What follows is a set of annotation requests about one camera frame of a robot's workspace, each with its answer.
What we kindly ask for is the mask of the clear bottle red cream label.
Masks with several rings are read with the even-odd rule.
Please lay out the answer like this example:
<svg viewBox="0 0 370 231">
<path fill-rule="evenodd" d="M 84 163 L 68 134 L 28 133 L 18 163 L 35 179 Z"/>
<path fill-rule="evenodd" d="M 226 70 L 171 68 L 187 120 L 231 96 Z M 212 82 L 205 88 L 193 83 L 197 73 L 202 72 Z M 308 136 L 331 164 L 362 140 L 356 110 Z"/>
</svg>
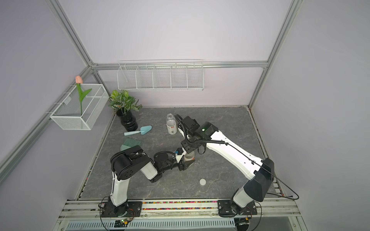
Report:
<svg viewBox="0 0 370 231">
<path fill-rule="evenodd" d="M 195 152 L 186 153 L 186 154 L 184 155 L 184 160 L 185 160 L 185 161 L 192 161 L 192 160 L 195 160 Z"/>
</svg>

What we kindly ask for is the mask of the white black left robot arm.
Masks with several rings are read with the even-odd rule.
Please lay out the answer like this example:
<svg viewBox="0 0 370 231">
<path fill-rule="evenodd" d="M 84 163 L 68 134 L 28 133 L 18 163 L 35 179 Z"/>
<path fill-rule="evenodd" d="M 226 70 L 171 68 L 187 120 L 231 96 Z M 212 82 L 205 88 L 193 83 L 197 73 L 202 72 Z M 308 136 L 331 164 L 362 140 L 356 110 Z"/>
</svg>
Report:
<svg viewBox="0 0 370 231">
<path fill-rule="evenodd" d="M 178 148 L 174 152 L 161 151 L 153 158 L 139 145 L 120 151 L 110 159 L 113 184 L 109 201 L 115 207 L 126 204 L 130 178 L 138 172 L 142 172 L 149 181 L 156 182 L 164 172 L 174 168 L 183 171 L 194 162 L 195 153 L 187 153 L 184 148 Z"/>
</svg>

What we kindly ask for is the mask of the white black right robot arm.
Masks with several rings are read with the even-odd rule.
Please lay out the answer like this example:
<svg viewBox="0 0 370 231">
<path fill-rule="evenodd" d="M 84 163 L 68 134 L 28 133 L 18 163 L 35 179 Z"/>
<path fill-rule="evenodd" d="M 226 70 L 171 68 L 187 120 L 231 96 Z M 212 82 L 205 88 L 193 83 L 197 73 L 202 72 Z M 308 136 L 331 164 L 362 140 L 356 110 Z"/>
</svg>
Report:
<svg viewBox="0 0 370 231">
<path fill-rule="evenodd" d="M 263 202 L 275 178 L 274 162 L 271 159 L 263 160 L 248 153 L 210 122 L 199 125 L 189 116 L 182 118 L 178 114 L 175 115 L 175 119 L 184 137 L 181 144 L 186 153 L 185 157 L 203 146 L 205 150 L 210 149 L 225 158 L 247 179 L 247 182 L 233 194 L 226 206 L 219 205 L 220 216 L 241 215 L 245 213 L 249 203 Z"/>
</svg>

